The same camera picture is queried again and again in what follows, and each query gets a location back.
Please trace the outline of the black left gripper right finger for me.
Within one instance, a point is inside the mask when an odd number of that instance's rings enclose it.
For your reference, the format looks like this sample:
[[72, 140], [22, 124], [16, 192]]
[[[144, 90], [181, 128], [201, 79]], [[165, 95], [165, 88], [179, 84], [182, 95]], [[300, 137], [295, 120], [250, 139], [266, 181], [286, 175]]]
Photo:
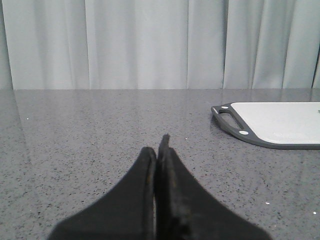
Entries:
[[155, 173], [158, 240], [269, 240], [260, 227], [229, 210], [188, 171], [170, 136], [162, 137]]

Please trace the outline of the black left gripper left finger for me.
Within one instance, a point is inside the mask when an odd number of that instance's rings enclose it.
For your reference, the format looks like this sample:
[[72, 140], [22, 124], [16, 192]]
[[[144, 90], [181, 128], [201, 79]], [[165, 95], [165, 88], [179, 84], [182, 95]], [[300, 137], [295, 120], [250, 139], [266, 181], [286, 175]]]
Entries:
[[156, 154], [143, 147], [127, 174], [89, 207], [61, 221], [50, 240], [153, 240]]

